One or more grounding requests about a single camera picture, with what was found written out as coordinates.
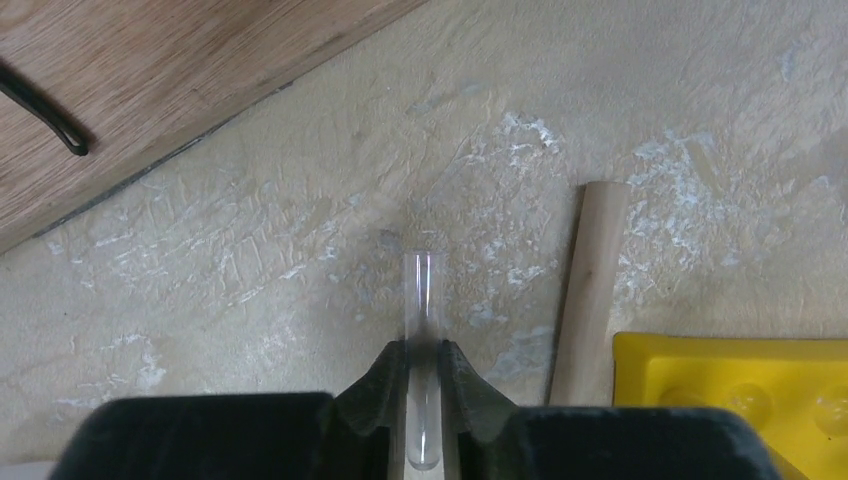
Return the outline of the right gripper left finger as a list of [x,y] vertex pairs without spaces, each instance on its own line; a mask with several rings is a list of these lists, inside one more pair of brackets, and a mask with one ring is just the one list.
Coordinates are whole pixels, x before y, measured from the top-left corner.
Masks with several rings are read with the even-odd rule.
[[78,427],[52,479],[392,479],[403,472],[406,345],[342,393],[135,397]]

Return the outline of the round wooden dowel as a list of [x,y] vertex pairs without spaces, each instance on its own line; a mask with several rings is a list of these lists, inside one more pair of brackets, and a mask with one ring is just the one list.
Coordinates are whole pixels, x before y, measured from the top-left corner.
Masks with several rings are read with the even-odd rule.
[[607,354],[604,343],[624,240],[631,187],[585,185],[547,403],[588,405]]

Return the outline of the yellow test tube rack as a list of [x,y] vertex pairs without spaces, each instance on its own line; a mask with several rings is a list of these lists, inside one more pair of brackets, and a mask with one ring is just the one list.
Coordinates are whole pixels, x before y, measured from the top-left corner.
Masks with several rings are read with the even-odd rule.
[[847,476],[847,342],[616,334],[616,406],[720,407],[789,479]]

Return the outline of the yellow tape measure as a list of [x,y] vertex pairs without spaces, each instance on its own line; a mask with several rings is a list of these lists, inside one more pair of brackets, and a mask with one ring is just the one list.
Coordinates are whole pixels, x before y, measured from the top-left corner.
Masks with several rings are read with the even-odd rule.
[[1,92],[39,119],[73,155],[88,155],[89,137],[78,122],[4,62],[1,62]]

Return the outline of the wooden board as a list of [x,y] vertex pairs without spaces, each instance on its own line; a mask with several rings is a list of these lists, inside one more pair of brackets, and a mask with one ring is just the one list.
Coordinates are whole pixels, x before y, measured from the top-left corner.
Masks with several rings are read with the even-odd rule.
[[1,62],[80,125],[1,101],[9,250],[415,8],[412,1],[5,1]]

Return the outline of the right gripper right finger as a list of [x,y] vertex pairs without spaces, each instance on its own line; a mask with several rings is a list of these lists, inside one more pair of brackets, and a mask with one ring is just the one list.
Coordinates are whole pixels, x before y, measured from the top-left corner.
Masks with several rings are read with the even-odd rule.
[[438,350],[449,479],[778,479],[756,432],[717,408],[519,406],[459,346]]

